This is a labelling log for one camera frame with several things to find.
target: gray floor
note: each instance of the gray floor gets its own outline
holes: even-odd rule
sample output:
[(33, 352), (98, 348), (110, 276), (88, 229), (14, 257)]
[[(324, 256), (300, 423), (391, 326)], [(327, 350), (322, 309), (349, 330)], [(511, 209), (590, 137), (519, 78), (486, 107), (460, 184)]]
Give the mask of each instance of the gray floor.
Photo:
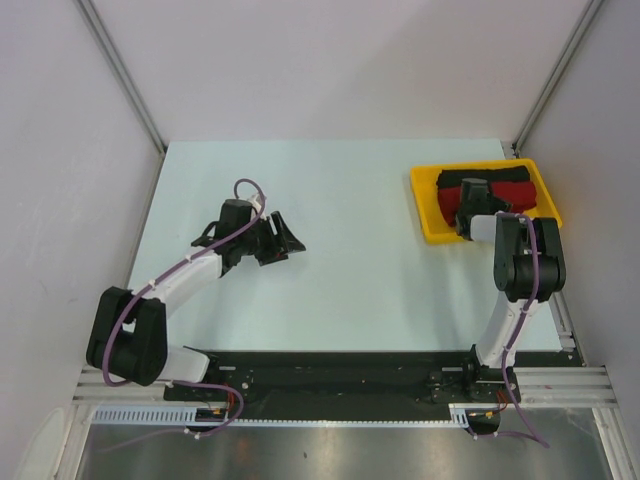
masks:
[[(503, 429), (521, 428), (506, 412)], [(609, 479), (590, 410), (529, 413), (551, 449), (462, 430), (238, 427), (195, 441), (161, 435), (110, 453), (149, 427), (92, 427), (79, 479)]]

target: red cloth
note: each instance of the red cloth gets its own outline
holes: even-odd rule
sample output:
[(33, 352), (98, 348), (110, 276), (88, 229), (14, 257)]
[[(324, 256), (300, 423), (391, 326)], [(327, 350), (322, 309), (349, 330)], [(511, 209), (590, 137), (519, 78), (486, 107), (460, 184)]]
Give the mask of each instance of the red cloth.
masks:
[[(440, 211), (448, 225), (456, 224), (456, 212), (460, 207), (460, 188), (451, 187), (438, 190)], [(511, 211), (522, 213), (536, 206), (536, 186), (533, 182), (494, 182), (491, 184), (493, 195), (509, 202)]]

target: yellow bin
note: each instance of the yellow bin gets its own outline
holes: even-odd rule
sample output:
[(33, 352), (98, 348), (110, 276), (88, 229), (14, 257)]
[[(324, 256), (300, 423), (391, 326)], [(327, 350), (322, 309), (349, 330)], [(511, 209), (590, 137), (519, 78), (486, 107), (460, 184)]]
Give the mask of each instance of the yellow bin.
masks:
[(549, 195), (549, 190), (542, 181), (542, 176), (536, 164), (530, 158), (518, 158), (514, 160), (494, 160), (488, 162), (474, 163), (454, 163), (451, 165), (424, 165), (411, 169), (411, 188), (416, 198), (422, 232), (427, 239), (427, 243), (443, 244), (463, 242), (464, 240), (456, 235), (454, 228), (444, 221), (440, 206), (438, 205), (438, 187), (436, 181), (442, 170), (463, 170), (470, 168), (477, 169), (498, 169), (508, 167), (519, 167), (524, 165), (529, 170), (531, 181), (536, 186), (537, 197), (536, 207), (527, 210), (525, 213), (530, 217), (553, 217), (558, 221), (558, 227), (562, 227), (562, 219), (558, 209)]

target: purple cable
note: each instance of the purple cable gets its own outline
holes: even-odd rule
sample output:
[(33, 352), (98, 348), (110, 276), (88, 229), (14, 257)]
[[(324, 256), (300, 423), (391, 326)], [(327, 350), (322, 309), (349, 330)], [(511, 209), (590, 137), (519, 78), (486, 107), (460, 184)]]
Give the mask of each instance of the purple cable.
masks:
[[(227, 428), (229, 425), (231, 425), (231, 423), (235, 422), (238, 419), (238, 417), (240, 417), (240, 415), (242, 415), (242, 411), (244, 410), (244, 399), (242, 398), (242, 395), (240, 394), (240, 392), (238, 392), (238, 390), (236, 390), (235, 388), (227, 387), (226, 385), (216, 385), (213, 383), (191, 383), (191, 382), (178, 382), (178, 381), (174, 383), (176, 385), (184, 385), (185, 387), (192, 387), (192, 388), (211, 388), (214, 390), (224, 390), (226, 392), (232, 393), (238, 399), (238, 408), (236, 410), (236, 413), (234, 413), (230, 418), (225, 420), (219, 426), (215, 427), (213, 430), (210, 430), (208, 432), (200, 432), (199, 434), (196, 433), (195, 435), (199, 435), (198, 438), (210, 437), (211, 435), (215, 435), (221, 430), (224, 430), (225, 428)], [(118, 443), (116, 445), (112, 445), (106, 448), (100, 448), (97, 450), (97, 452), (98, 453), (113, 452), (114, 450), (118, 450), (123, 447), (128, 447), (130, 445), (134, 445), (136, 443), (142, 442), (144, 440), (148, 440), (153, 437), (158, 437), (160, 435), (165, 435), (167, 433), (185, 433), (185, 432), (181, 428), (164, 428), (162, 430), (154, 430), (153, 432), (140, 435), (139, 437), (132, 438), (130, 440), (125, 440), (124, 442)]]
[[(219, 241), (215, 242), (214, 244), (209, 245), (207, 248), (204, 248), (204, 249), (200, 250), (198, 253), (194, 254), (191, 257), (191, 260), (195, 260), (197, 258), (200, 258), (202, 255), (204, 255), (205, 253), (213, 250), (214, 248), (218, 248), (219, 246), (224, 245), (225, 243), (227, 243), (230, 240), (233, 240), (234, 238), (238, 237), (239, 235), (242, 235), (244, 232), (249, 230), (260, 219), (260, 216), (264, 212), (264, 209), (265, 209), (266, 204), (267, 204), (267, 197), (265, 197), (262, 189), (260, 188), (260, 186), (256, 182), (254, 182), (253, 180), (250, 180), (248, 178), (241, 178), (233, 186), (233, 193), (234, 193), (236, 198), (239, 198), (238, 197), (238, 186), (241, 183), (249, 183), (249, 184), (253, 185), (255, 187), (255, 189), (258, 191), (258, 195), (260, 196), (260, 203), (262, 204), (261, 208), (260, 208), (260, 211), (256, 214), (255, 217), (253, 217), (249, 221), (249, 223), (247, 223), (243, 227), (240, 227), (238, 230), (236, 230), (232, 234), (227, 235), (222, 240), (219, 240)], [(153, 288), (151, 286), (151, 283), (155, 283), (155, 285), (158, 285), (158, 284), (164, 282), (167, 278), (169, 278), (171, 275), (176, 273), (178, 270), (180, 270), (182, 267), (184, 267), (188, 263), (189, 263), (189, 260), (187, 260), (186, 258), (184, 260), (179, 261), (173, 267), (171, 267), (169, 270), (167, 270), (166, 272), (161, 274), (158, 278), (153, 280), (153, 282), (150, 282), (147, 285), (145, 285), (138, 293), (136, 293), (134, 295), (134, 297), (127, 304), (127, 306), (124, 308), (124, 310), (122, 310), (122, 313), (120, 314), (120, 316), (118, 317), (118, 320), (116, 321), (115, 325), (113, 326), (113, 330), (111, 330), (111, 335), (109, 335), (109, 339), (107, 340), (107, 346), (104, 349), (104, 355), (102, 356), (102, 378), (104, 379), (104, 383), (106, 383), (110, 387), (120, 387), (122, 385), (126, 385), (127, 383), (129, 383), (129, 381), (127, 381), (127, 380), (114, 382), (113, 380), (111, 380), (111, 377), (109, 376), (109, 361), (111, 360), (111, 351), (113, 350), (113, 344), (116, 341), (116, 337), (118, 336), (118, 333), (120, 332), (120, 328), (122, 327), (122, 324), (124, 323), (125, 319), (129, 315), (129, 313), (131, 313), (131, 310), (133, 309), (135, 304), (138, 303), (138, 300), (140, 300), (146, 293), (148, 293)]]
[(513, 214), (513, 213), (499, 213), (498, 215), (500, 215), (500, 216), (515, 216), (517, 218), (523, 218), (525, 220), (525, 222), (527, 222), (527, 230), (529, 231), (529, 238), (532, 240), (531, 241), (531, 256), (532, 256), (532, 259), (533, 259), (533, 289), (531, 290), (531, 295), (529, 296), (529, 299), (522, 306), (522, 311), (520, 313), (520, 317), (518, 318), (518, 322), (516, 323), (516, 328), (513, 330), (513, 333), (511, 334), (511, 337), (509, 338), (509, 341), (507, 342), (507, 345), (504, 348), (504, 352), (502, 352), (502, 365), (501, 365), (501, 367), (502, 367), (501, 368), (502, 369), (502, 380), (504, 381), (505, 387), (507, 389), (507, 394), (509, 395), (509, 399), (511, 400), (511, 403), (513, 403), (513, 406), (515, 407), (516, 412), (518, 412), (518, 416), (522, 420), (522, 423), (524, 423), (525, 426), (527, 427), (527, 429), (529, 430), (529, 432), (531, 432), (531, 435), (529, 435), (527, 433), (523, 433), (523, 432), (511, 432), (511, 431), (508, 431), (508, 432), (496, 432), (495, 434), (487, 434), (487, 435), (478, 435), (471, 429), (471, 427), (469, 427), (467, 429), (467, 431), (470, 434), (472, 434), (474, 436), (474, 438), (476, 438), (476, 437), (484, 437), (484, 438), (496, 438), (496, 437), (527, 438), (529, 440), (533, 440), (535, 442), (538, 442), (544, 448), (549, 448), (550, 447), (549, 443), (544, 438), (542, 438), (542, 436), (538, 433), (538, 431), (531, 424), (531, 422), (529, 421), (529, 419), (525, 415), (524, 411), (522, 410), (522, 407), (518, 403), (518, 400), (516, 399), (516, 396), (514, 395), (513, 391), (511, 390), (511, 388), (509, 388), (509, 376), (507, 375), (507, 357), (509, 356), (509, 351), (511, 350), (513, 345), (516, 343), (516, 340), (518, 339), (518, 336), (520, 335), (520, 332), (522, 331), (522, 327), (524, 326), (524, 322), (527, 319), (527, 313), (529, 313), (529, 307), (531, 307), (531, 305), (535, 301), (536, 297), (538, 296), (538, 288), (540, 286), (540, 263), (538, 261), (538, 245), (537, 245), (536, 240), (535, 240), (536, 239), (536, 231), (535, 231), (535, 228), (533, 226), (533, 222), (531, 221), (531, 218), (529, 218), (527, 215)]

